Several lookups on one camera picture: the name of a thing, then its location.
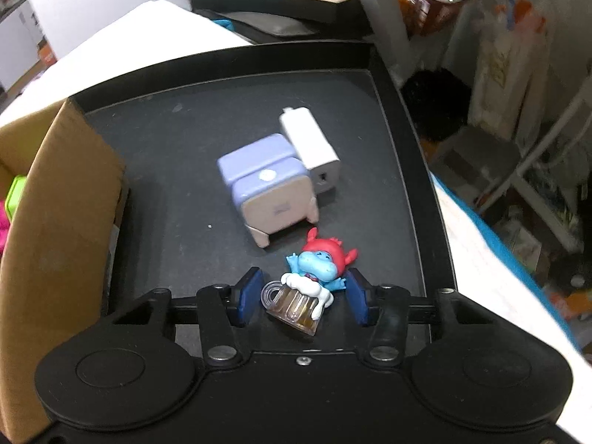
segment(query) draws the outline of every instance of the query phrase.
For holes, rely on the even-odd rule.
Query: cardboard box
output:
[[[0,414],[11,442],[48,424],[37,363],[100,316],[123,172],[70,100],[0,128],[0,195],[27,175],[0,263]]]

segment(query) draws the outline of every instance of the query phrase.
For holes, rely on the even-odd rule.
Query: box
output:
[[[130,183],[125,177],[121,180],[121,190],[119,192],[119,200],[117,200],[117,207],[115,208],[115,217],[113,219],[113,226],[111,227],[111,235],[109,237],[109,249],[107,250],[107,263],[105,264],[105,273],[103,275],[103,297],[101,302],[101,317],[105,317],[110,313],[109,299],[111,292],[111,277],[113,275],[113,261],[115,259],[115,250],[117,249],[117,240],[119,239],[119,230],[121,222],[123,221],[123,211],[125,210],[125,203],[127,196],[130,193]]]
[[[70,100],[0,128],[0,195],[27,175],[0,262],[0,413],[11,442],[48,424],[39,360],[100,316],[123,172]]]
[[[455,195],[475,206],[513,172],[519,161],[514,142],[468,126],[438,145],[429,167]]]

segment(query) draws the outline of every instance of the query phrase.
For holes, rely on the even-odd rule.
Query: blue gripper pad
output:
[[[226,311],[233,326],[244,327],[249,323],[259,307],[263,285],[263,272],[258,267],[251,267],[232,287]]]
[[[374,288],[356,268],[344,274],[345,296],[356,322],[360,326],[373,326],[378,321],[380,307]]]

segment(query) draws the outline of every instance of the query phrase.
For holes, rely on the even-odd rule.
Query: white charger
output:
[[[310,110],[306,107],[284,108],[279,121],[283,134],[290,140],[298,158],[310,172],[315,194],[335,187],[341,162]]]

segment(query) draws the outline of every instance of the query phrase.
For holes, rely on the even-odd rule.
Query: toy figurine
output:
[[[337,238],[317,238],[315,227],[309,231],[302,253],[286,257],[291,272],[280,281],[267,284],[261,302],[274,317],[313,336],[323,310],[333,303],[334,290],[345,289],[341,276],[345,266],[357,257],[357,250],[347,254]]]
[[[342,242],[335,237],[317,238],[319,230],[310,229],[302,253],[286,257],[290,271],[318,282],[329,292],[345,289],[345,279],[341,278],[345,266],[356,260],[357,250],[347,254]]]

